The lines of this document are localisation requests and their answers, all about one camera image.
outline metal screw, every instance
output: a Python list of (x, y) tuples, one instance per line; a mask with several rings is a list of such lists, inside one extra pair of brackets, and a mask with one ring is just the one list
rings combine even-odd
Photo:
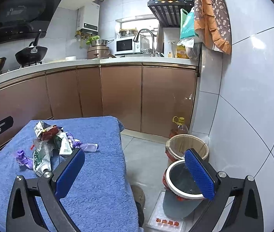
[(45, 178), (50, 178), (51, 175), (52, 175), (51, 172), (45, 172), (45, 173), (44, 173), (44, 177), (45, 177)]
[(17, 181), (20, 181), (20, 180), (22, 180), (23, 179), (23, 176), (22, 175), (18, 175), (17, 176)]
[(252, 175), (248, 175), (247, 177), (249, 181), (254, 181), (254, 177)]
[(225, 172), (223, 172), (223, 171), (220, 171), (220, 172), (219, 172), (219, 176), (220, 176), (221, 178), (225, 178), (225, 177), (227, 176), (227, 174), (226, 174)]

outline cooking oil bottle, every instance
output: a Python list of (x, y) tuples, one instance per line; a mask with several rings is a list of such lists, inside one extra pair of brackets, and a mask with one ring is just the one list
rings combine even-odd
[(173, 117), (172, 121), (173, 121), (173, 123), (176, 123), (177, 126), (173, 129), (171, 129), (169, 138), (171, 138), (175, 135), (178, 135), (178, 134), (188, 134), (189, 133), (189, 129), (185, 125), (185, 119), (183, 117), (175, 116), (175, 117)]

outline blue gripper pad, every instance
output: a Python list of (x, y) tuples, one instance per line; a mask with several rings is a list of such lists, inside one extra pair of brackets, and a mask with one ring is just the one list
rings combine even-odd
[(194, 181), (199, 187), (202, 195), (209, 199), (213, 200), (214, 198), (214, 183), (208, 173), (205, 171), (200, 162), (196, 159), (195, 155), (187, 150), (185, 152), (185, 166), (188, 168), (191, 173)]
[(56, 183), (55, 197), (57, 200), (66, 197), (84, 164), (84, 160), (84, 151), (80, 149), (71, 160), (71, 162), (68, 164), (68, 166), (65, 168), (65, 170), (62, 172)]

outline window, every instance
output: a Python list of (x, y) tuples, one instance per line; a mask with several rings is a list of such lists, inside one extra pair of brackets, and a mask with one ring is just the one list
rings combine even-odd
[[(157, 31), (159, 27), (159, 22), (157, 19), (142, 19), (142, 20), (134, 20), (134, 21), (126, 21), (121, 23), (121, 29), (149, 29), (153, 32), (154, 38), (154, 49), (156, 49), (156, 37)], [(149, 32), (141, 32), (142, 36), (146, 37), (150, 41), (150, 48), (152, 48), (152, 37)]]

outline purple wrapper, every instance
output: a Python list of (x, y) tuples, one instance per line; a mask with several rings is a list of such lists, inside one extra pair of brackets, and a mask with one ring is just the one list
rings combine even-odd
[(26, 157), (24, 150), (14, 152), (14, 157), (20, 165), (24, 165), (28, 169), (33, 169), (33, 159)]
[(84, 152), (96, 152), (97, 151), (97, 144), (83, 144), (81, 141), (75, 141), (75, 139), (73, 138), (73, 135), (71, 133), (66, 133), (67, 138), (71, 140), (72, 144), (73, 144), (73, 148), (80, 148), (82, 149)]

